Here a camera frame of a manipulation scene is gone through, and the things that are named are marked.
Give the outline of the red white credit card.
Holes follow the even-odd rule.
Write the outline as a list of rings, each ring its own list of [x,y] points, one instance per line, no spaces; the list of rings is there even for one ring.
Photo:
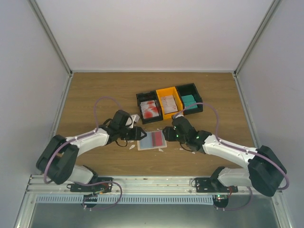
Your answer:
[[[163,133],[162,131],[152,132],[152,146],[153,147],[161,147],[164,146]]]

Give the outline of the beige card holder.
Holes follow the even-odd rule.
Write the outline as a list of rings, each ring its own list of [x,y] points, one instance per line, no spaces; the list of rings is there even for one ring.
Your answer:
[[[147,136],[137,142],[139,151],[162,149],[167,147],[167,142],[161,130],[147,132]]]

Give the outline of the black bin with red cards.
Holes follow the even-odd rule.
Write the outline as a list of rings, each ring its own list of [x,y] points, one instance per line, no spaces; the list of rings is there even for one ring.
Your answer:
[[[137,104],[143,124],[164,120],[162,108],[155,90],[136,94]]]

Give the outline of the yellow bin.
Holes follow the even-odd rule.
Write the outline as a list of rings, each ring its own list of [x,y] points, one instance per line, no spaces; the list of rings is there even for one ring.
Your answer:
[[[164,120],[171,119],[177,112],[183,109],[183,104],[176,87],[167,87],[156,90],[160,101],[161,112]]]

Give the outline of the black bin with teal cards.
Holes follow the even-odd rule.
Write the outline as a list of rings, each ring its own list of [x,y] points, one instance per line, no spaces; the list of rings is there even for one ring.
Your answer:
[[[183,108],[193,105],[183,112],[184,115],[199,113],[203,111],[202,105],[195,104],[202,103],[202,98],[198,93],[198,90],[194,83],[178,85],[176,86],[176,90],[182,101]]]

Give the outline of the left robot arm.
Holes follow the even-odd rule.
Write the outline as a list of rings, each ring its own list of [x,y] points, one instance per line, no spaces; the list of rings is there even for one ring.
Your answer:
[[[98,124],[92,131],[66,138],[59,134],[53,136],[36,163],[36,168],[43,173],[44,183],[60,185],[71,181],[88,192],[96,190],[98,180],[94,171],[76,165],[77,158],[94,148],[118,144],[119,139],[126,142],[144,139],[147,133],[136,126],[139,118],[137,114],[118,110],[113,118]]]

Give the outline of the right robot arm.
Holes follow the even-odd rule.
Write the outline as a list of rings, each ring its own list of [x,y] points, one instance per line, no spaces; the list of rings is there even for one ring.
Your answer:
[[[184,144],[191,152],[217,156],[239,166],[238,169],[218,168],[212,174],[210,186],[215,192],[230,186],[244,186],[272,197],[286,179],[286,168],[267,146],[245,147],[222,140],[210,132],[197,131],[183,116],[173,119],[172,125],[162,133],[166,141]]]

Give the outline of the red white card stack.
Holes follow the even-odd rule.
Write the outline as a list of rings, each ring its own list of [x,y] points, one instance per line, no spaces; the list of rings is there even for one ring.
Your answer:
[[[155,100],[141,102],[140,108],[144,119],[150,119],[160,115]]]

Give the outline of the white patterned card stack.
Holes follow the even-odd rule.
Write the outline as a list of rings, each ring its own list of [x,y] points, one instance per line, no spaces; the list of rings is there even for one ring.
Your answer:
[[[173,95],[161,97],[161,102],[165,114],[175,113],[178,111]]]

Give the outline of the teal card stack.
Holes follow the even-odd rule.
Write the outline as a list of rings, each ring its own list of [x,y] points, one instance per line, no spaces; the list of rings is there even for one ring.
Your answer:
[[[181,97],[182,103],[184,105],[184,108],[189,107],[186,109],[186,111],[189,111],[191,109],[196,109],[198,106],[195,104],[196,101],[194,99],[193,95],[184,95]]]

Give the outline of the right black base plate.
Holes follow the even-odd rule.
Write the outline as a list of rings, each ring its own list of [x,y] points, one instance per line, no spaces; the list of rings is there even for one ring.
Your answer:
[[[237,193],[238,187],[227,187],[221,184],[218,180],[212,180],[211,178],[195,178],[194,186],[197,193]]]

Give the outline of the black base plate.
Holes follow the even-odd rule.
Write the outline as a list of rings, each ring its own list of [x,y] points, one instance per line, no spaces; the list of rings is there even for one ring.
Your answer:
[[[194,186],[197,193],[237,193],[238,187],[227,187],[221,184],[218,180],[212,180],[211,178],[195,178]]]
[[[88,184],[72,183],[67,184],[67,188],[71,192],[86,192],[86,193],[108,193],[112,191],[112,177],[97,177],[91,180]]]

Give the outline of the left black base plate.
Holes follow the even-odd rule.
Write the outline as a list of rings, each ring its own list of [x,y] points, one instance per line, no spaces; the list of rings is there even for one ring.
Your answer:
[[[72,183],[67,184],[67,188],[71,192],[86,192],[86,193],[108,193],[112,191],[112,177],[97,177],[91,180],[88,184]]]

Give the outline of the aluminium front rail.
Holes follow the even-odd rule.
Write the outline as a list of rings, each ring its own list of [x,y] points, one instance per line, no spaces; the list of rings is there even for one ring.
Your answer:
[[[211,195],[217,194],[209,187],[197,186],[194,176],[113,176],[124,195]],[[45,184],[43,176],[30,177],[26,192],[36,194],[69,194],[66,181],[61,185]]]

